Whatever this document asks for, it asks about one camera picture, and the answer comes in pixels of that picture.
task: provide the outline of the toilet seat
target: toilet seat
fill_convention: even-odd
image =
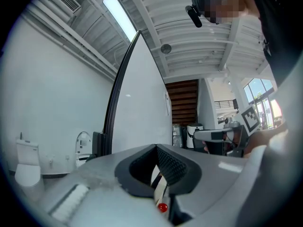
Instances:
[[[33,187],[41,179],[41,167],[18,164],[15,173],[16,182],[23,187]]]

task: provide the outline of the gray surface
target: gray surface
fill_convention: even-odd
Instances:
[[[93,159],[52,186],[40,202],[49,212],[75,184],[89,186],[91,191],[78,207],[71,227],[80,226],[171,226],[157,210],[153,199],[136,198],[125,192],[115,179],[116,165],[146,146]],[[253,151],[249,160],[198,153],[165,145],[200,165],[202,177],[190,193],[177,196],[182,211],[195,219],[185,226],[234,226],[239,209],[257,176],[263,150]],[[234,172],[219,167],[221,162],[243,168]]]

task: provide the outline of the railing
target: railing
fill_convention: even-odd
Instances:
[[[228,100],[228,101],[215,101],[214,105],[216,108],[233,108],[233,102],[232,100]]]

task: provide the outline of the toilet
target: toilet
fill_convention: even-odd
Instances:
[[[38,144],[28,140],[17,140],[16,144],[19,164],[15,180],[29,199],[37,201],[44,193]]]
[[[82,166],[92,154],[92,140],[87,132],[81,132],[76,140],[76,167]]]

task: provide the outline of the ceiling light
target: ceiling light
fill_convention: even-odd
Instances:
[[[132,41],[137,32],[119,0],[103,0],[103,3],[118,22],[129,41]]]

